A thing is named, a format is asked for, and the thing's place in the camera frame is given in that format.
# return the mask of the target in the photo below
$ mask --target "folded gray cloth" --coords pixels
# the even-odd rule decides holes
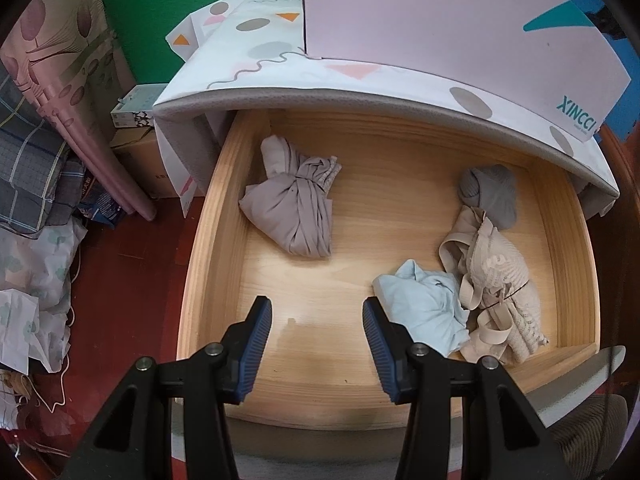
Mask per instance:
[[[337,159],[306,157],[276,136],[260,149],[267,180],[246,187],[240,209],[288,253],[329,256],[332,201],[326,194],[341,168]]]
[[[516,177],[501,164],[465,170],[458,195],[465,205],[484,209],[499,231],[516,223]]]

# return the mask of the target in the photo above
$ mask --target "beige bra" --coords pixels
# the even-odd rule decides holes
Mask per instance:
[[[507,363],[523,362],[548,342],[527,264],[484,210],[463,206],[438,253],[445,270],[460,282],[461,305],[482,309],[478,328],[460,350],[467,361],[493,355]]]

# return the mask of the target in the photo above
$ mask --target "rolled gray sock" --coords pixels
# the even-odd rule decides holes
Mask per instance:
[[[498,230],[516,223],[516,177],[501,164],[465,170],[458,184],[460,200],[484,209]]]

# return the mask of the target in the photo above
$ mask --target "pink triangle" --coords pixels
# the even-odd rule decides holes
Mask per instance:
[[[206,20],[204,20],[204,23],[202,23],[203,25],[213,25],[214,23],[220,23],[220,22],[224,22],[225,21],[225,17],[222,15],[218,15],[218,16],[209,16]]]
[[[367,64],[348,64],[348,65],[327,65],[327,68],[335,70],[336,72],[343,73],[354,79],[363,79],[367,75],[375,72],[380,68],[380,65],[373,63]]]

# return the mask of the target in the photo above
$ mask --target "teal triangle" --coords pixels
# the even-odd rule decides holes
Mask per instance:
[[[525,32],[529,32],[531,30],[554,27],[594,27],[594,25],[584,15],[584,12],[578,9],[571,0],[567,0],[564,4],[543,12],[537,18],[525,24],[522,29]]]

